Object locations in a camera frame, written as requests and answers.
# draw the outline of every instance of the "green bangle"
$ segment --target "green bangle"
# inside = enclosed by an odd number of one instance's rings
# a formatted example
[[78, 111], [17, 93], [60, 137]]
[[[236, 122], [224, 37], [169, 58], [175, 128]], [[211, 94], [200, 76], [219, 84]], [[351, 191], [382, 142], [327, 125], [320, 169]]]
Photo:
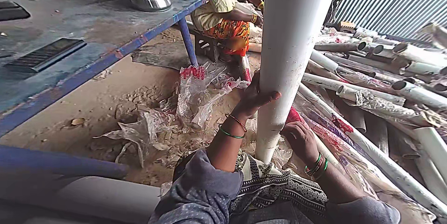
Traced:
[[232, 137], [232, 138], [235, 138], [235, 139], [243, 139], [243, 138], [245, 137], [245, 133], [244, 133], [244, 135], [243, 135], [242, 137], [239, 137], [239, 136], [233, 136], [233, 135], [229, 134], [228, 132], [224, 131], [224, 130], [221, 128], [221, 126], [222, 126], [222, 124], [219, 124], [219, 130], [220, 130], [221, 132], [225, 133], [226, 135]]
[[321, 153], [318, 152], [318, 159], [315, 162], [315, 167], [312, 170], [306, 171], [308, 169], [307, 166], [305, 166], [305, 174], [311, 176], [312, 174], [314, 174], [316, 172], [316, 170], [318, 170], [320, 167], [318, 166], [318, 163], [320, 162], [321, 159]]
[[317, 178], [314, 178], [314, 180], [321, 178], [321, 176], [323, 176], [323, 174], [325, 173], [327, 167], [328, 167], [328, 159], [326, 158], [325, 168], [323, 169], [323, 172]]

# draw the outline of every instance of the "hand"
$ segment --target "hand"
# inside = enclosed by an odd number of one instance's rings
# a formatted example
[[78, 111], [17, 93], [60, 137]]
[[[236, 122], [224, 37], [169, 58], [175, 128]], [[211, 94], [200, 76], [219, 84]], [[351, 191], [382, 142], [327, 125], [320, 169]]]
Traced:
[[254, 21], [254, 25], [259, 26], [259, 25], [262, 25], [263, 22], [264, 22], [264, 20], [262, 19], [262, 17], [260, 15], [258, 15], [256, 17], [256, 21]]
[[301, 122], [292, 122], [284, 126], [280, 132], [292, 147], [293, 152], [307, 166], [314, 167], [318, 159], [316, 140], [309, 126]]
[[235, 117], [240, 117], [240, 120], [250, 118], [260, 107], [281, 97], [281, 93], [277, 91], [260, 93], [259, 75], [260, 72], [253, 75], [251, 84], [245, 89], [241, 100], [231, 113]]

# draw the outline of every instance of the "corrugated metal wall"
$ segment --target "corrugated metal wall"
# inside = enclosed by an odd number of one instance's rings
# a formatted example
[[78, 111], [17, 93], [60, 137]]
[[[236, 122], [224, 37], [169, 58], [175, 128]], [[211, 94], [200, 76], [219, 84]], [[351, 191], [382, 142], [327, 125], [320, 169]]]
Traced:
[[334, 20], [426, 41], [427, 36], [418, 37], [415, 31], [430, 21], [447, 27], [447, 0], [343, 0]]

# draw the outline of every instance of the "blue metal table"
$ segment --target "blue metal table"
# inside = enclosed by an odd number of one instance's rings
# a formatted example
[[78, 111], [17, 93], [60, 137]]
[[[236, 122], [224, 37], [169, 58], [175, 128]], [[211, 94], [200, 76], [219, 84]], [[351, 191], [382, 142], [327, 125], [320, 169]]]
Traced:
[[[11, 0], [31, 18], [0, 22], [0, 136], [136, 50], [174, 23], [179, 24], [191, 63], [197, 65], [185, 16], [206, 0], [171, 0], [170, 10], [146, 13], [129, 0]], [[3, 65], [59, 38], [84, 39], [87, 46], [37, 74]]]

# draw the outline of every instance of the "pile of pipes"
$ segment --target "pile of pipes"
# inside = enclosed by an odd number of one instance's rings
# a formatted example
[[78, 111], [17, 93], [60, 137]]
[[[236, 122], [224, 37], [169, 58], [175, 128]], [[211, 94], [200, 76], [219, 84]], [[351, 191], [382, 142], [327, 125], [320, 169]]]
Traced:
[[[260, 52], [261, 40], [252, 36], [249, 50]], [[364, 191], [386, 190], [357, 163], [371, 164], [379, 169], [372, 174], [384, 184], [397, 187], [445, 222], [445, 50], [385, 39], [362, 28], [354, 34], [325, 28], [315, 40], [295, 97], [299, 118], [322, 140], [328, 155], [335, 156], [333, 163], [341, 163], [341, 170], [351, 174], [354, 184], [364, 178], [368, 183], [358, 183]], [[354, 168], [360, 178], [352, 175]]]

